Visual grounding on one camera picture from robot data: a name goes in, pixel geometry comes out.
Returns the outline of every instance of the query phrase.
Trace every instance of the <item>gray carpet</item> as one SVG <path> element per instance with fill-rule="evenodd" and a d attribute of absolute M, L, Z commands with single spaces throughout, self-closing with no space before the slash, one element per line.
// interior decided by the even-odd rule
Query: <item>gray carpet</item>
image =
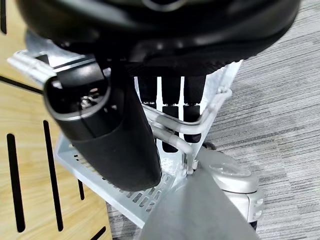
<path fill-rule="evenodd" d="M 304 0 L 292 29 L 243 62 L 207 140 L 260 176 L 263 240 L 320 240 L 320 1 Z M 113 236 L 139 230 L 109 207 Z"/>

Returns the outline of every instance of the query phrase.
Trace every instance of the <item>wooden panel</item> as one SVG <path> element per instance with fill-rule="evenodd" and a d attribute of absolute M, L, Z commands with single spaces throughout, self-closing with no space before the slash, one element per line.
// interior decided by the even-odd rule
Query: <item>wooden panel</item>
<path fill-rule="evenodd" d="M 6 2 L 6 34 L 0 31 L 0 69 L 1 75 L 17 82 L 39 88 L 32 80 L 29 80 L 7 63 L 7 58 L 15 52 L 26 49 L 25 31 L 26 25 L 22 20 L 14 0 L 2 0 L 0 8 L 4 8 Z"/>
<path fill-rule="evenodd" d="M 83 186 L 84 199 L 81 200 L 78 180 L 55 162 L 63 222 L 63 230 L 58 230 L 43 121 L 48 121 L 52 145 L 55 145 L 59 129 L 48 116 L 42 96 L 0 83 L 0 113 L 1 239 L 91 239 L 105 227 L 99 239 L 111 240 L 103 199 Z M 22 232 L 17 231 L 13 201 L 7 144 L 10 133 L 16 144 L 25 221 Z"/>

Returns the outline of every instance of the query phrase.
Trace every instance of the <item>wheel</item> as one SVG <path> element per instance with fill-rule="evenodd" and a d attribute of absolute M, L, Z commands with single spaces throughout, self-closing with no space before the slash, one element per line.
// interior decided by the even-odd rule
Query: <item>wheel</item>
<path fill-rule="evenodd" d="M 211 142 L 204 142 L 202 146 L 206 149 L 217 150 L 217 147 Z"/>
<path fill-rule="evenodd" d="M 258 226 L 258 221 L 250 222 L 251 227 L 256 231 Z"/>

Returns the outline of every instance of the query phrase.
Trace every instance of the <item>black seat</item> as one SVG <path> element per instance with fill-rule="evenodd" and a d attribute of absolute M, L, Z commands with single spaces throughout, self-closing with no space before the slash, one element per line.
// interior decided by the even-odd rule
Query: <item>black seat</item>
<path fill-rule="evenodd" d="M 171 3 L 179 0 L 147 0 Z M 247 59 L 292 25 L 301 0 L 17 0 L 29 28 L 78 53 L 120 58 L 133 76 L 200 76 Z"/>

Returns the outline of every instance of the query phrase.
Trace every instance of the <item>silver metal frame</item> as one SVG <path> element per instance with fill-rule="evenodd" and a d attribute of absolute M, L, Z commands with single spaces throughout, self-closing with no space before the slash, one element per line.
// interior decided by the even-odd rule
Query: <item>silver metal frame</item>
<path fill-rule="evenodd" d="M 29 36 L 29 38 L 27 45 L 31 51 L 17 52 L 8 61 L 40 86 L 47 79 L 55 76 L 56 72 L 61 70 L 61 68 L 72 68 L 78 66 L 83 61 L 90 61 L 89 58 L 83 55 L 75 55 L 61 49 L 55 49 L 56 46 L 49 40 L 44 41 L 40 39 L 38 45 L 36 44 L 37 46 L 32 46 L 32 43 L 37 43 L 37 39 L 34 36 Z M 41 54 L 49 54 L 49 62 L 54 61 L 54 64 L 50 66 L 34 59 L 34 57 Z M 264 203 L 263 194 L 258 190 L 258 178 L 249 171 L 239 167 L 230 157 L 202 148 L 218 110 L 224 100 L 231 96 L 230 86 L 240 65 L 241 62 L 231 63 L 207 75 L 200 103 L 202 118 L 196 123 L 183 122 L 183 105 L 185 104 L 183 95 L 184 77 L 181 77 L 180 100 L 177 104 L 179 119 L 174 119 L 160 112 L 163 107 L 162 83 L 161 78 L 158 77 L 156 100 L 158 111 L 152 112 L 151 109 L 144 106 L 154 134 L 159 138 L 157 139 L 157 147 L 164 173 L 160 184 L 154 189 L 140 192 L 124 192 L 114 187 L 105 181 L 85 159 L 81 158 L 76 149 L 70 146 L 69 141 L 63 135 L 61 135 L 57 143 L 55 151 L 56 160 L 140 228 L 143 227 L 148 219 L 148 209 L 151 209 L 170 188 L 175 186 L 181 179 L 184 179 L 187 174 L 191 175 L 198 165 L 211 173 L 220 189 L 224 191 L 225 195 L 248 222 L 256 221 L 261 216 Z M 138 84 L 137 79 L 135 79 L 135 88 L 139 95 Z M 187 143 L 184 141 L 182 133 L 179 134 L 179 138 L 173 134 L 173 129 L 170 129 L 168 126 L 176 128 L 174 129 L 175 131 L 177 129 L 193 131 L 199 128 L 201 131 L 194 131 L 193 134 L 201 133 L 201 139 L 198 143 Z M 160 140 L 177 147 L 179 151 L 176 153 L 165 152 Z M 79 161 L 75 161 L 74 155 L 78 155 Z"/>

